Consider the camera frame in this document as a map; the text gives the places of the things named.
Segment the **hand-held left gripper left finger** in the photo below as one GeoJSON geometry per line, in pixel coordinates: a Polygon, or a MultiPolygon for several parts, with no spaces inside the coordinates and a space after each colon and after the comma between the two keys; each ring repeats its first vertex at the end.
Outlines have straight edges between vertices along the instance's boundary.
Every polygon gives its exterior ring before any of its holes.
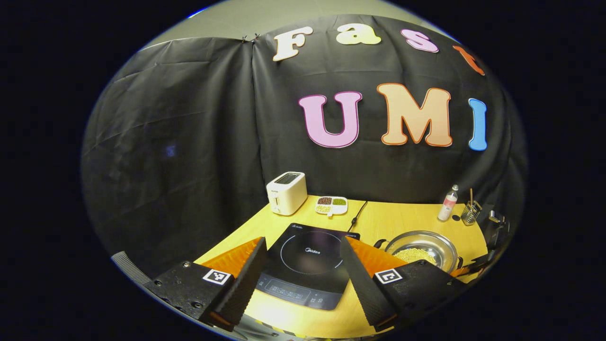
{"type": "Polygon", "coordinates": [[[201,264],[180,262],[144,286],[192,319],[232,332],[266,259],[266,238],[258,237],[201,264]]]}

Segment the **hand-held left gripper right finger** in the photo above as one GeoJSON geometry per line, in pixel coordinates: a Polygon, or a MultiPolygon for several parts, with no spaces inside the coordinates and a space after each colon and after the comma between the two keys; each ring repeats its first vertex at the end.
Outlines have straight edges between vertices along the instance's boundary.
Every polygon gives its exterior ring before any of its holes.
{"type": "Polygon", "coordinates": [[[468,288],[426,260],[407,263],[349,236],[341,239],[340,257],[376,332],[414,324],[468,288]]]}

